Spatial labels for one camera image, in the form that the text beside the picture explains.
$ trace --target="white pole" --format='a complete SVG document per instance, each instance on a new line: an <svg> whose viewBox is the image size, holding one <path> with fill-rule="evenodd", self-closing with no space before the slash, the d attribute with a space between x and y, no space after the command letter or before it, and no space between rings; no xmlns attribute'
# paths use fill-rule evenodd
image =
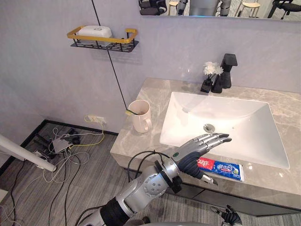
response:
<svg viewBox="0 0 301 226"><path fill-rule="evenodd" d="M8 154L15 156L16 158L23 157L28 161L31 161L38 166L43 167L46 170L51 172L56 170L56 166L53 164L41 159L40 157L34 155L33 153L27 151L26 149L20 147L19 145L15 144L11 140L7 139L6 137L0 134L0 150L5 151Z"/></svg>

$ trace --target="white flower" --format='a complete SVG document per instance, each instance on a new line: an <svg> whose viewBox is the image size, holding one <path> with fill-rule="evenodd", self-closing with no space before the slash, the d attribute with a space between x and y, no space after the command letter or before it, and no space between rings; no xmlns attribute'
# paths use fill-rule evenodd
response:
<svg viewBox="0 0 301 226"><path fill-rule="evenodd" d="M224 72L224 69L222 67L216 67L216 69L215 69L216 74L221 74L223 72Z"/></svg>
<svg viewBox="0 0 301 226"><path fill-rule="evenodd" d="M204 74L206 74L206 75L215 74L215 73L220 72L220 71L221 70L218 67L218 63L213 63L211 61L208 61L204 65Z"/></svg>
<svg viewBox="0 0 301 226"><path fill-rule="evenodd" d="M205 74L214 74L215 73L215 67L213 65L208 65L204 68Z"/></svg>

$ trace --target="soap dish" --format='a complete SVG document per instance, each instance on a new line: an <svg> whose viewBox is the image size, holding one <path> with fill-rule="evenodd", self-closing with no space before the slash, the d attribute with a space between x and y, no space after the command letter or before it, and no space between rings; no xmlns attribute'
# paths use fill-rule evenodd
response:
<svg viewBox="0 0 301 226"><path fill-rule="evenodd" d="M135 40L138 31L136 29L127 28L125 31L127 33L126 39L117 39L117 38L104 38L104 37L96 37L96 36L86 36L86 35L78 35L77 32L85 26L79 26L74 30L67 33L67 37L69 39L73 39L74 43L71 45L72 47L82 47L82 48L95 48L95 49L104 49L109 51L117 51L117 52L125 52L130 53L139 43L139 41ZM83 40L91 40L95 43L85 43ZM107 46L100 45L99 42L109 43Z"/></svg>

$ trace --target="sink drain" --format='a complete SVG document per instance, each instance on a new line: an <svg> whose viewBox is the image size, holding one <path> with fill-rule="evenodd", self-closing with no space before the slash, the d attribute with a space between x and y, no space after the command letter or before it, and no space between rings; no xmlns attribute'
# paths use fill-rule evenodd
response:
<svg viewBox="0 0 301 226"><path fill-rule="evenodd" d="M205 124L203 126L203 129L205 130L205 132L207 133L213 133L215 131L215 127L211 124Z"/></svg>

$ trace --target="electrical outlet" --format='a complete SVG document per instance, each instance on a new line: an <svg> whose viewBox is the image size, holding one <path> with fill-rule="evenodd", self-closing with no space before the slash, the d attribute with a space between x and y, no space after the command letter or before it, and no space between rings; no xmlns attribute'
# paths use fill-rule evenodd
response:
<svg viewBox="0 0 301 226"><path fill-rule="evenodd" d="M87 115L87 118L89 118L92 122L98 122L100 124L105 124L104 117L96 116L96 115Z"/></svg>

